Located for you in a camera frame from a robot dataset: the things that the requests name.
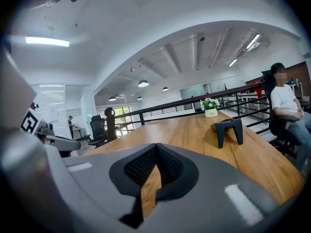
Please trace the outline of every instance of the metal railing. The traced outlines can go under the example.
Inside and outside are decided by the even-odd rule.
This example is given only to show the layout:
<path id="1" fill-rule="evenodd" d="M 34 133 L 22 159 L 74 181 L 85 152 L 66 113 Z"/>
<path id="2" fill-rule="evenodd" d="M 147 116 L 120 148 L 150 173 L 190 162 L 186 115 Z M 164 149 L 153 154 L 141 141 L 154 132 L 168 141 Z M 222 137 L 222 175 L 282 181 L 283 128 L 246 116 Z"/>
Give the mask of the metal railing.
<path id="1" fill-rule="evenodd" d="M 215 92 L 211 93 L 208 95 L 202 95 L 194 98 L 189 98 L 185 100 L 179 100 L 171 103 L 166 103 L 162 105 L 158 105 L 155 107 L 150 107 L 150 108 L 145 108 L 142 110 L 138 111 L 133 111 L 127 114 L 123 114 L 120 116 L 115 116 L 115 118 L 122 118 L 122 117 L 128 117 L 128 116 L 134 116 L 134 115 L 139 115 L 139 121 L 132 121 L 128 123 L 121 123 L 121 124 L 116 124 L 116 125 L 128 125 L 132 123 L 141 123 L 141 125 L 144 125 L 146 122 L 151 122 L 151 121 L 156 121 L 156 120 L 164 120 L 164 119 L 170 119 L 170 118 L 177 118 L 177 117 L 186 117 L 186 116 L 191 116 L 191 115 L 196 115 L 196 114 L 201 114 L 204 113 L 204 111 L 199 111 L 195 113 L 187 113 L 187 114 L 182 114 L 182 115 L 175 115 L 175 116 L 167 116 L 167 117 L 161 117 L 161 118 L 156 118 L 156 119 L 145 119 L 145 117 L 152 117 L 155 115 L 159 114 L 165 114 L 169 112 L 177 112 L 178 111 L 183 111 L 185 110 L 186 106 L 191 106 L 193 108 L 193 103 L 199 102 L 200 100 L 204 100 L 206 97 L 212 98 L 212 99 L 218 99 L 220 104 L 222 105 L 221 107 L 218 107 L 217 110 L 232 110 L 235 111 L 238 115 L 234 116 L 233 118 L 243 118 L 243 117 L 253 117 L 256 118 L 258 121 L 251 123 L 249 125 L 246 125 L 246 127 L 252 127 L 255 125 L 258 125 L 260 123 L 268 122 L 270 118 L 259 118 L 255 116 L 257 113 L 263 113 L 263 114 L 269 114 L 268 110 L 271 108 L 269 106 L 269 103 L 266 102 L 266 97 L 264 95 L 256 95 L 256 94 L 241 94 L 245 93 L 248 91 L 252 91 L 255 88 L 261 87 L 261 83 L 256 83 L 256 84 L 251 84 L 251 85 L 246 85 L 246 86 L 241 86 L 225 91 L 220 91 L 220 92 Z M 261 96 L 261 98 L 255 98 L 248 100 L 247 97 L 254 97 L 254 96 Z M 260 105 L 266 105 L 265 108 L 259 108 L 258 110 L 255 110 L 253 108 L 249 108 L 248 104 L 257 104 L 258 106 Z M 266 129 L 263 129 L 261 131 L 256 132 L 257 134 L 265 132 L 269 130 L 269 127 Z"/>

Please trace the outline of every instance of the blue jeans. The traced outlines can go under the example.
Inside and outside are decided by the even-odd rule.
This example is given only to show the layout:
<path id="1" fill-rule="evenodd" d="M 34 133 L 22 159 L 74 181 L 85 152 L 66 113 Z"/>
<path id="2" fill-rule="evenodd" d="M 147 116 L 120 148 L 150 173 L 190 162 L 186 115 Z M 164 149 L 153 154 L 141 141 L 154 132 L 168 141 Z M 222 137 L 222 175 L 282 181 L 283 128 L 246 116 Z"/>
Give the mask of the blue jeans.
<path id="1" fill-rule="evenodd" d="M 302 118 L 292 123 L 287 130 L 296 136 L 301 144 L 295 164 L 295 167 L 301 172 L 311 149 L 311 134 L 308 131 L 311 130 L 311 115 L 308 112 L 304 112 Z"/>

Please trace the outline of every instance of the red object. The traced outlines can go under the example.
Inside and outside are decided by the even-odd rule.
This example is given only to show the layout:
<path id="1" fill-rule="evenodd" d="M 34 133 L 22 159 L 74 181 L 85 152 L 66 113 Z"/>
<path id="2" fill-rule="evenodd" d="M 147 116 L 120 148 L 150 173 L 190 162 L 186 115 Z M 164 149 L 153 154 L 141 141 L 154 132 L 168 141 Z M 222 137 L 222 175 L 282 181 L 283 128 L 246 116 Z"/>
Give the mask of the red object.
<path id="1" fill-rule="evenodd" d="M 262 87 L 255 88 L 254 91 L 257 93 L 257 95 L 259 95 L 258 98 L 260 99 L 262 97 L 261 92 L 263 91 L 263 88 Z"/>

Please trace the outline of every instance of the chair backrest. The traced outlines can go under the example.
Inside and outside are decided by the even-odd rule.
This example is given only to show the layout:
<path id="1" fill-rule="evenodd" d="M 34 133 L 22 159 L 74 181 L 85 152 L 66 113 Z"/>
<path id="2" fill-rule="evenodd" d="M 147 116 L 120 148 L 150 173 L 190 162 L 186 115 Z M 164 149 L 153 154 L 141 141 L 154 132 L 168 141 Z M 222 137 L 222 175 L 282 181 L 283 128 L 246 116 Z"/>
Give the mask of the chair backrest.
<path id="1" fill-rule="evenodd" d="M 90 124 L 94 139 L 99 138 L 100 135 L 105 134 L 105 119 L 101 118 L 100 115 L 93 116 Z"/>
<path id="2" fill-rule="evenodd" d="M 263 71 L 262 74 L 263 74 L 263 76 L 261 78 L 262 88 L 264 89 L 264 92 L 266 93 L 266 96 L 269 100 L 270 106 L 272 106 L 271 92 L 273 91 L 274 87 L 276 86 L 276 81 L 275 81 L 275 78 L 273 77 L 270 70 Z M 282 124 L 281 120 L 276 117 L 274 110 L 271 108 L 270 109 L 269 129 L 273 135 L 277 135 L 281 124 Z"/>
<path id="3" fill-rule="evenodd" d="M 115 130 L 115 111 L 112 107 L 105 109 L 105 116 L 107 117 L 107 131 L 108 131 L 108 142 L 117 139 L 116 130 Z"/>

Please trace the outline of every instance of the flower pot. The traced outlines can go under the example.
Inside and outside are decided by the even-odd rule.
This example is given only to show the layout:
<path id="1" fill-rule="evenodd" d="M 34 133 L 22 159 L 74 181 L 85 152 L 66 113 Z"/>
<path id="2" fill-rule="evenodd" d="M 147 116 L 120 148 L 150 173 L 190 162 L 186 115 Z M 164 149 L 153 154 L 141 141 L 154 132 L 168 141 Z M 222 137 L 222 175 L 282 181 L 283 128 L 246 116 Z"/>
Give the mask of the flower pot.
<path id="1" fill-rule="evenodd" d="M 217 109 L 205 110 L 205 117 L 216 117 L 218 116 Z"/>

